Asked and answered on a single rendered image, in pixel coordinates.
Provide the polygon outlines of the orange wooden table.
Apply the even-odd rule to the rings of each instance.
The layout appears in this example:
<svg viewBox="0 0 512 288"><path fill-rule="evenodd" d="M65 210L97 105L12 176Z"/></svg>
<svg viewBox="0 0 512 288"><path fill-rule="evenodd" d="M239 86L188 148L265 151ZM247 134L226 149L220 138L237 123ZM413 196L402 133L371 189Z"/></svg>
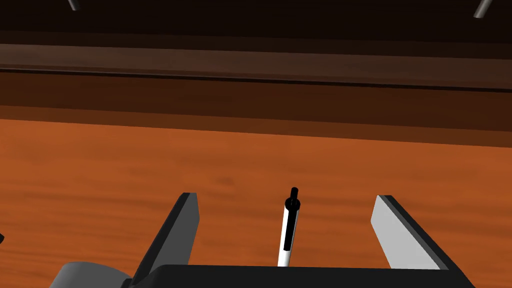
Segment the orange wooden table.
<svg viewBox="0 0 512 288"><path fill-rule="evenodd" d="M302 203L291 265L386 268L370 218L392 195L477 288L512 288L512 148L0 120L0 281L61 266L133 274L182 193L193 265L273 266L283 203Z"/></svg>

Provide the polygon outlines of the white and black pen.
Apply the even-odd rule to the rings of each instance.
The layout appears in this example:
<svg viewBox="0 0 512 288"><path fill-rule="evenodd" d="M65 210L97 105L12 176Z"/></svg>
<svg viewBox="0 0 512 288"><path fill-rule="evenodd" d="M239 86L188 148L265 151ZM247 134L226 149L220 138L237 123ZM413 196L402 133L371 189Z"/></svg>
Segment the white and black pen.
<svg viewBox="0 0 512 288"><path fill-rule="evenodd" d="M290 197L284 202L282 217L282 227L280 234L278 267L288 267L291 259L292 247L294 243L295 232L301 202L298 199L299 189L292 187Z"/></svg>

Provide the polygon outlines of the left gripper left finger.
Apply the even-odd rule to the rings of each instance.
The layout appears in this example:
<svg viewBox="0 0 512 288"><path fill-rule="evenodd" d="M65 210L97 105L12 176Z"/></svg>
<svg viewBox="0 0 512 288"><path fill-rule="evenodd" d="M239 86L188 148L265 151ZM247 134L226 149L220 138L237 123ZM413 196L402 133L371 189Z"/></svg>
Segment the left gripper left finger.
<svg viewBox="0 0 512 288"><path fill-rule="evenodd" d="M131 284L139 284L163 265L187 265L199 222L197 194L182 193L145 253Z"/></svg>

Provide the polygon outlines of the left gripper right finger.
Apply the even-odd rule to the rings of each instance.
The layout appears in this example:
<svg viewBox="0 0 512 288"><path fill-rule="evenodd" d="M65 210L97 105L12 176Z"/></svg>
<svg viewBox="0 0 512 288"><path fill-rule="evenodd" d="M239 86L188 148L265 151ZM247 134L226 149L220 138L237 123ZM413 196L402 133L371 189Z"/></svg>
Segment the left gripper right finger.
<svg viewBox="0 0 512 288"><path fill-rule="evenodd" d="M376 197L370 223L392 269L457 269L457 265L391 195Z"/></svg>

